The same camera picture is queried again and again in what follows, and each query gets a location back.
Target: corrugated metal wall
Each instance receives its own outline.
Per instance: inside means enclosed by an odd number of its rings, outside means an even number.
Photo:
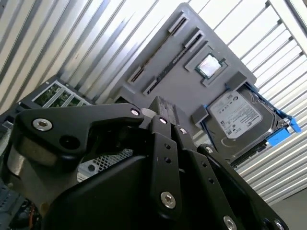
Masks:
[[[181,2],[2,0],[0,112],[56,73],[95,102],[105,102]],[[301,49],[306,37],[293,30],[291,14],[279,9],[283,1],[271,2],[189,1],[255,74],[260,92],[297,117],[303,129],[237,169],[269,204],[307,187],[307,58]]]

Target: hard drive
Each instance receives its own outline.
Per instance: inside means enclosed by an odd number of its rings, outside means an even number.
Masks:
[[[264,149],[268,137],[289,126],[246,85],[225,92],[207,111],[209,116],[203,122],[206,131],[217,151],[231,165]]]

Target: black metal bracket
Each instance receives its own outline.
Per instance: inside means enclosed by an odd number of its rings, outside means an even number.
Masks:
[[[51,128],[35,127],[43,118]],[[69,108],[33,109],[20,113],[12,131],[13,146],[24,157],[57,171],[71,172],[97,141],[97,133],[109,129],[138,127],[143,122],[139,109],[128,103]]]
[[[196,149],[177,109],[163,104],[145,118],[127,103],[22,112],[5,154],[7,182],[40,208],[44,230],[287,230],[211,146]],[[123,148],[133,155],[76,183],[82,159]]]

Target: blue plastic tab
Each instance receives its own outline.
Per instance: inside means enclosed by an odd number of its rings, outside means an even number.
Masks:
[[[278,145],[283,140],[287,139],[288,137],[290,137],[289,131],[286,128],[283,128],[270,135],[267,138],[267,141],[271,146],[275,146]]]
[[[296,133],[302,132],[302,129],[298,126],[294,117],[292,117],[292,119],[290,120],[290,126]]]

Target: hard disk label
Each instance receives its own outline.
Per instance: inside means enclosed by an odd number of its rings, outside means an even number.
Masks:
[[[262,120],[262,115],[238,92],[226,92],[210,111],[230,139],[238,138]]]

